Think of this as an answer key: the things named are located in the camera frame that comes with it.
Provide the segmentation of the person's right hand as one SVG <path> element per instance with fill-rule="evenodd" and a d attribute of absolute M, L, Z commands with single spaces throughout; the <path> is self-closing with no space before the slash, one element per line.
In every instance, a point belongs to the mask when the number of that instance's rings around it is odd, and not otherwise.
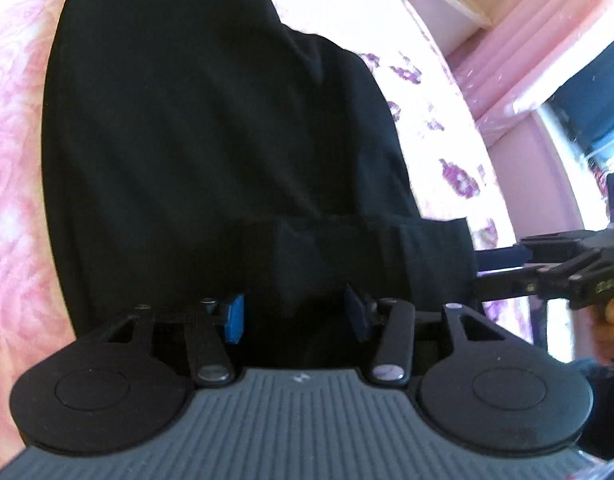
<path fill-rule="evenodd" d="M 614 298 L 590 308 L 594 356 L 603 365 L 614 364 Z"/>

